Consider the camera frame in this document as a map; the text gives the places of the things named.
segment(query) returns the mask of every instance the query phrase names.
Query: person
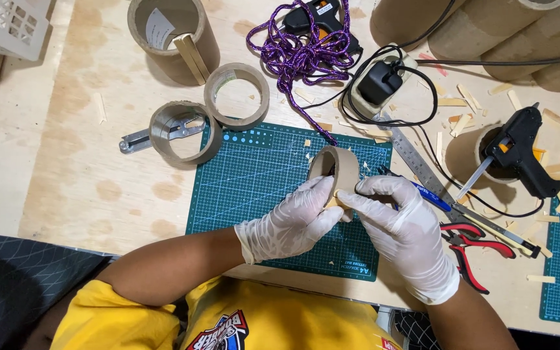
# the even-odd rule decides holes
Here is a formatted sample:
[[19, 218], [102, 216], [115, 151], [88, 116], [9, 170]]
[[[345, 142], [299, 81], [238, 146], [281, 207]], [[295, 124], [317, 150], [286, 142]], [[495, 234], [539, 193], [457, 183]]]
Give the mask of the person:
[[[400, 349], [370, 305], [219, 276], [311, 250], [345, 212], [322, 210], [332, 183], [309, 180], [260, 219], [122, 256], [76, 294], [51, 349], [172, 349], [179, 321], [170, 303], [182, 296], [189, 322], [179, 349]], [[374, 176], [356, 193], [337, 196], [425, 304], [442, 348], [517, 349], [492, 307], [459, 278], [435, 213], [408, 180]], [[369, 198], [376, 194], [391, 195], [399, 211]]]

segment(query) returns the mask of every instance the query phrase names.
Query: wooden table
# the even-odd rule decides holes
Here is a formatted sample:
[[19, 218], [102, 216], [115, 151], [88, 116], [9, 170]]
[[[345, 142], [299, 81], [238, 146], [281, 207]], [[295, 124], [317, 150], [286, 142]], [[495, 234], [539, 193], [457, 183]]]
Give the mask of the wooden table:
[[[125, 254], [184, 234], [195, 167], [171, 168], [153, 149], [124, 156], [117, 145], [122, 136], [146, 128], [151, 114], [170, 100], [202, 103], [204, 87], [178, 86], [146, 57], [129, 35], [128, 4], [123, 0], [58, 0], [42, 64], [10, 57], [5, 60], [0, 78], [0, 235]], [[258, 57], [246, 47], [245, 35], [255, 24], [267, 20], [278, 4], [204, 1], [222, 64], [243, 62], [260, 67]], [[352, 32], [368, 56], [377, 48], [368, 29], [375, 0], [352, 1], [352, 5], [356, 6], [351, 9]], [[262, 38], [261, 34], [255, 40], [261, 42]], [[427, 50], [424, 45], [411, 55], [416, 58]], [[421, 68], [453, 97], [459, 97], [455, 86], [463, 83], [489, 110], [487, 117], [478, 117], [479, 125], [504, 122], [514, 112], [506, 93], [488, 95], [487, 90], [500, 82], [492, 80], [481, 67], [446, 69], [449, 75], [444, 77], [434, 68]], [[281, 103], [285, 97], [277, 92], [275, 77], [267, 75], [267, 79], [272, 93], [266, 122], [307, 128], [302, 117]], [[342, 85], [303, 88], [317, 101], [323, 101], [340, 91]], [[539, 101], [541, 107], [560, 114], [560, 94], [530, 84], [517, 85], [515, 90], [523, 105]], [[101, 94], [105, 104], [108, 121], [103, 123], [99, 123], [93, 101], [96, 93]], [[251, 94], [258, 96], [252, 86], [231, 82], [220, 91], [220, 109], [230, 115], [249, 115], [257, 108], [256, 99], [248, 97]], [[416, 76], [394, 96], [392, 103], [398, 108], [393, 115], [406, 120], [422, 120], [431, 111], [430, 94]], [[322, 122], [333, 124], [334, 132], [359, 136], [338, 124], [335, 116], [340, 113], [331, 103], [309, 111], [321, 114]], [[447, 145], [447, 118], [471, 111], [460, 107], [443, 107], [439, 111], [425, 128], [432, 142], [436, 133], [443, 131]], [[404, 132], [429, 159], [424, 140], [412, 129]], [[178, 145], [179, 152], [193, 154], [199, 140], [195, 136], [184, 139]], [[539, 146], [549, 150], [550, 163], [557, 163], [560, 128], [546, 123], [540, 130]], [[392, 169], [412, 177], [398, 155], [393, 155]], [[509, 194], [509, 212], [527, 212], [535, 205], [535, 199], [519, 182], [510, 186]], [[498, 203], [490, 189], [482, 190], [480, 195], [490, 203]], [[472, 204], [483, 211], [480, 204]], [[504, 218], [496, 221], [505, 224]], [[518, 221], [520, 232], [533, 223], [532, 218]], [[538, 234], [541, 241], [545, 240], [546, 227]], [[560, 335], [560, 323], [538, 317], [541, 284], [525, 279], [527, 274], [543, 274], [543, 257], [506, 260], [494, 251], [480, 249], [469, 250], [469, 255], [477, 279], [492, 292], [487, 300], [507, 326]], [[228, 274], [397, 308], [422, 307], [408, 295], [400, 277], [383, 259], [376, 282], [263, 266], [239, 266]]]

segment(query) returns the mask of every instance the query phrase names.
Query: black power adapter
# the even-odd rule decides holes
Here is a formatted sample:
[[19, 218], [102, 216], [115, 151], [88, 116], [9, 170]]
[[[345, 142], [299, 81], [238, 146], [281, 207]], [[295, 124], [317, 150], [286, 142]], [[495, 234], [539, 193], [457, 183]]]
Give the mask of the black power adapter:
[[397, 92], [402, 84], [403, 80], [392, 64], [378, 61], [362, 78], [358, 91], [367, 102], [380, 105]]

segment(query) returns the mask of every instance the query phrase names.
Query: paper label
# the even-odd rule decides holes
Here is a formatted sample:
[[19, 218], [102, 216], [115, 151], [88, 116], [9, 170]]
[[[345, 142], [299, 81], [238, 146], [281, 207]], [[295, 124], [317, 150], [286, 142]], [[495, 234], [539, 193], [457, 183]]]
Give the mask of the paper label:
[[332, 4], [327, 4], [325, 6], [323, 6], [322, 8], [317, 10], [317, 13], [321, 16], [322, 14], [330, 11], [332, 9]]
[[155, 49], [163, 50], [167, 36], [174, 30], [174, 26], [161, 13], [159, 9], [154, 9], [148, 16], [146, 22], [146, 41]]
[[226, 85], [226, 83], [228, 83], [230, 80], [234, 80], [234, 79], [237, 79], [237, 76], [235, 75], [234, 70], [231, 69], [231, 70], [227, 70], [226, 72], [222, 73], [222, 75], [217, 80], [217, 82], [215, 82], [213, 102], [215, 102], [215, 100], [217, 99], [217, 91], [220, 91], [222, 86]]

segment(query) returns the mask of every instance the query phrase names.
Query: yellow t-shirt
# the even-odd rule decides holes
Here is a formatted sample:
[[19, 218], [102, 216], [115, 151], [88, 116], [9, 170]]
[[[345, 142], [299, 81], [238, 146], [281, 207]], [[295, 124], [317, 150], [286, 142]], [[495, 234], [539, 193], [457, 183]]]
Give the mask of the yellow t-shirt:
[[[181, 350], [386, 349], [400, 347], [366, 304], [216, 277], [186, 296], [189, 322]], [[149, 308], [90, 281], [60, 323], [52, 350], [172, 349], [173, 305]]]

